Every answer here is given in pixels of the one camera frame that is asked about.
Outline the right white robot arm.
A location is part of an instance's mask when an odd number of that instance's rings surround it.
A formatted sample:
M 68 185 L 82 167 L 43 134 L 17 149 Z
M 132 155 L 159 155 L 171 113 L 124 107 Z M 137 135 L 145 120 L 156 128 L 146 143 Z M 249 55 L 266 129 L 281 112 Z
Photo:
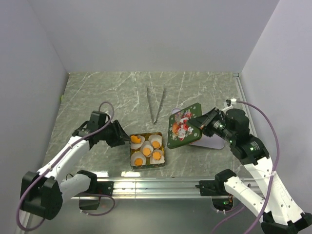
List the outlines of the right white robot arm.
M 264 198 L 246 186 L 230 169 L 215 175 L 215 190 L 234 195 L 255 216 L 265 234 L 296 234 L 312 224 L 312 215 L 292 199 L 279 178 L 263 142 L 250 134 L 249 118 L 243 110 L 223 112 L 217 108 L 188 121 L 202 134 L 227 141 L 232 154 L 251 174 Z

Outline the flower shaped cookie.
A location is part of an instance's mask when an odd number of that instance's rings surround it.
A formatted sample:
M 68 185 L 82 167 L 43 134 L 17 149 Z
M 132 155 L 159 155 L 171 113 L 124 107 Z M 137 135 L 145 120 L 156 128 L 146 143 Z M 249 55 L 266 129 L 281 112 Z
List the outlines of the flower shaped cookie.
M 154 160 L 160 160 L 162 157 L 162 154 L 159 151 L 154 151 L 152 157 Z

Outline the white paper cup front-left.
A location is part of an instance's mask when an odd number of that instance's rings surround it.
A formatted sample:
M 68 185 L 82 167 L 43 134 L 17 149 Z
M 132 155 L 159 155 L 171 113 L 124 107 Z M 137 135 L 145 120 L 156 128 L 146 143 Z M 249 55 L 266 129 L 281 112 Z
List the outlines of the white paper cup front-left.
M 130 164 L 131 164 L 131 166 L 134 166 L 134 167 L 135 167 L 134 160 L 135 160 L 136 158 L 142 158 L 142 159 L 143 159 L 143 165 L 146 164 L 146 157 L 145 157 L 141 152 L 135 152 L 135 153 L 133 153 L 133 154 L 131 155 L 131 157 L 130 157 Z

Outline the metal tongs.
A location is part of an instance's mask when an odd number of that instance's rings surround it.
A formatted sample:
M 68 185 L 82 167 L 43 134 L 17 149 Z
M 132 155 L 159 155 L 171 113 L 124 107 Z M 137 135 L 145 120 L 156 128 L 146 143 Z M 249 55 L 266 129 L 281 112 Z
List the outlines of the metal tongs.
M 163 86 L 160 101 L 158 101 L 157 98 L 152 99 L 152 93 L 149 87 L 146 87 L 146 94 L 150 118 L 152 124 L 155 125 L 158 121 L 160 111 L 162 110 L 163 107 L 163 102 L 165 98 L 165 86 Z

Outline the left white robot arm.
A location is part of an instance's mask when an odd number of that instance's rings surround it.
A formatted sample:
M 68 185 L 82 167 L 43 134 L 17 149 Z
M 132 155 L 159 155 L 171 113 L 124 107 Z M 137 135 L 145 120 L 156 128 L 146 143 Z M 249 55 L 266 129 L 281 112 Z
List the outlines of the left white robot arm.
M 94 195 L 98 191 L 97 175 L 80 170 L 66 179 L 71 167 L 100 141 L 113 148 L 129 140 L 117 120 L 104 112 L 93 111 L 89 120 L 74 130 L 64 148 L 50 162 L 35 173 L 24 175 L 18 210 L 51 220 L 72 197 L 81 193 Z

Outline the gold tin lid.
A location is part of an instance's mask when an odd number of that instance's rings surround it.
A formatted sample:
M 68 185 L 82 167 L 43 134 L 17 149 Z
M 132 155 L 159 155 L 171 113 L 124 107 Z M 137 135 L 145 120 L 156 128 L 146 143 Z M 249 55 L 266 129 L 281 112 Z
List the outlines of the gold tin lid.
M 171 114 L 169 116 L 167 147 L 174 149 L 200 140 L 201 131 L 190 124 L 189 120 L 201 115 L 201 104 L 198 102 Z

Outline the green christmas cookie tin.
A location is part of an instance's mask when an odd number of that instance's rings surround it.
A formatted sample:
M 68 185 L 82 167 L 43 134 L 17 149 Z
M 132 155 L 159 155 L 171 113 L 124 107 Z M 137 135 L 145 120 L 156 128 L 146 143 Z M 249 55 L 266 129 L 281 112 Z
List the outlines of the green christmas cookie tin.
M 158 149 L 158 150 L 161 150 L 165 156 L 165 152 L 164 152 L 164 145 L 163 145 L 163 135 L 161 132 L 154 132 L 154 133 L 142 133 L 142 134 L 134 134 L 134 135 L 141 135 L 143 137 L 145 137 L 145 141 L 148 141 L 148 138 L 150 135 L 153 135 L 153 134 L 158 134 L 158 135 L 161 135 L 162 136 L 162 146 Z M 130 148 L 130 157 L 133 153 L 135 152 L 140 152 L 140 148 L 137 149 L 137 150 L 133 150 Z M 163 167 L 165 165 L 165 163 L 162 163 L 162 164 L 150 164 L 150 157 L 149 158 L 146 158 L 146 164 L 143 165 L 143 166 L 131 166 L 131 168 L 133 170 L 141 170 L 141 169 L 149 169 L 149 168 L 157 168 L 157 167 Z

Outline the orange fish cookie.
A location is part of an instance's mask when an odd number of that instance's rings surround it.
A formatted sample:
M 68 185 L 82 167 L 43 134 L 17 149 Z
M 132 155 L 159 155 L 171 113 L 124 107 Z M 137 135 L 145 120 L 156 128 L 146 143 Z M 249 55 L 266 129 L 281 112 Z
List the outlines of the orange fish cookie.
M 134 144 L 140 144 L 142 142 L 141 138 L 135 135 L 130 136 L 130 139 Z

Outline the aluminium rail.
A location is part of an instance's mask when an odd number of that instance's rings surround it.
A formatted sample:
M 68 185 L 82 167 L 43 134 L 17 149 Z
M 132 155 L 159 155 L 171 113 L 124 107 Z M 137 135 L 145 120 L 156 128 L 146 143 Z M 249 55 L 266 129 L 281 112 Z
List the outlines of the aluminium rail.
M 201 198 L 195 186 L 201 180 L 213 181 L 213 177 L 100 177 L 99 183 L 112 181 L 112 197 L 115 199 L 191 199 Z

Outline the white paper cup back-right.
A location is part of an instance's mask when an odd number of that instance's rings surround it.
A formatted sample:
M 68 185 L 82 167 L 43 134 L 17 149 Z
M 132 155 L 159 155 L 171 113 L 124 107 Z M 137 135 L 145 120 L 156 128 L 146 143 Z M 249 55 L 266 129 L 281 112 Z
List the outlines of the white paper cup back-right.
M 150 135 L 148 138 L 148 141 L 151 143 L 151 145 L 152 145 L 153 141 L 158 141 L 160 143 L 160 145 L 162 146 L 162 136 L 161 135 L 158 135 L 158 134 Z

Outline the white paper cup front-right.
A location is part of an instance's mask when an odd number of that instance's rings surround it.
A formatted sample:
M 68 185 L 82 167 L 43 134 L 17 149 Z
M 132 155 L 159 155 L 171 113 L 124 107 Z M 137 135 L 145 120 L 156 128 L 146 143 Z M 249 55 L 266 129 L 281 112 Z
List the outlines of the white paper cup front-right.
M 154 160 L 153 157 L 152 157 L 152 155 L 153 155 L 153 154 L 152 154 L 151 157 L 150 157 L 150 164 L 162 164 L 162 163 L 165 163 L 165 157 L 164 157 L 163 152 L 162 152 L 161 150 L 154 150 L 154 151 L 159 151 L 159 152 L 161 152 L 162 157 L 161 157 L 160 160 Z

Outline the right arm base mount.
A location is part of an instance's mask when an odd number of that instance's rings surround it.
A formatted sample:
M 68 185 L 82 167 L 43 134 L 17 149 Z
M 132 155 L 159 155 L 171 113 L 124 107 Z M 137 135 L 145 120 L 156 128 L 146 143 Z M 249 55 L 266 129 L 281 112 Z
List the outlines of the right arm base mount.
M 233 206 L 233 196 L 224 189 L 219 189 L 212 180 L 200 180 L 196 188 L 199 189 L 201 196 L 210 196 L 212 198 L 213 208 L 217 211 L 229 212 Z

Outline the white paper cup back-left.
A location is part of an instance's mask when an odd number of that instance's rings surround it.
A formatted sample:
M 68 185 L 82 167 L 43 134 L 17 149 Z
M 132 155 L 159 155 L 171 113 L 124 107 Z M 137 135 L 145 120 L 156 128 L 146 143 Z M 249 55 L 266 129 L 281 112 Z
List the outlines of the white paper cup back-left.
M 137 135 L 137 136 L 141 138 L 142 142 L 140 144 L 134 144 L 130 140 L 130 148 L 133 149 L 133 150 L 139 149 L 142 146 L 142 144 L 144 143 L 144 141 L 145 141 L 145 137 L 143 137 L 141 135 Z

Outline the lilac plastic tray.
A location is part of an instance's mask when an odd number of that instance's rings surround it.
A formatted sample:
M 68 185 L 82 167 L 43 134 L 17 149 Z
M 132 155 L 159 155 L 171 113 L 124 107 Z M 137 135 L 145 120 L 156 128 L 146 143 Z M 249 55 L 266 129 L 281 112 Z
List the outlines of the lilac plastic tray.
M 172 109 L 171 114 L 176 113 L 178 110 L 181 110 L 181 109 L 179 108 Z M 206 147 L 206 148 L 211 148 L 211 149 L 222 149 L 225 145 L 225 141 L 217 135 L 213 135 L 212 137 L 207 137 L 202 134 L 202 137 L 200 140 L 195 141 L 188 145 Z

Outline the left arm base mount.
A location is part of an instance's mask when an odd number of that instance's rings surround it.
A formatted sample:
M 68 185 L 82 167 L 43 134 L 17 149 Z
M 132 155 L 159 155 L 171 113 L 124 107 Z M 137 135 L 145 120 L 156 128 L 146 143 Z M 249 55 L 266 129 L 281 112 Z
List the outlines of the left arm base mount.
M 102 199 L 109 199 L 115 204 L 115 201 L 112 200 L 114 182 L 113 181 L 102 181 L 98 182 L 94 191 L 82 192 L 80 193 L 78 205 L 82 211 L 95 211 L 100 207 L 100 202 Z

